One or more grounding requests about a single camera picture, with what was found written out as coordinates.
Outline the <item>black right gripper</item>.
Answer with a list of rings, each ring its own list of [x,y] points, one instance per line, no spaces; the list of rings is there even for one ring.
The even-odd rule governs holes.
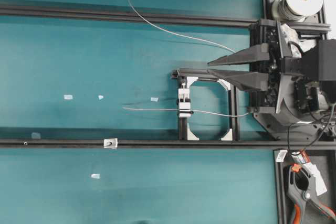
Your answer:
[[[253,91],[249,98],[252,113],[280,113],[292,76],[286,61],[297,55],[296,31],[279,21],[260,19],[249,28],[251,47],[207,63],[208,66],[250,63],[249,71],[208,69],[242,91]]]

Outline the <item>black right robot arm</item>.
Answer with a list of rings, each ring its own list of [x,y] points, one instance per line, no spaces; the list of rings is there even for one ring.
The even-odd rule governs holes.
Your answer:
[[[276,140],[335,138],[335,40],[300,41],[279,21],[252,24],[250,46],[208,63],[249,93],[249,111]]]

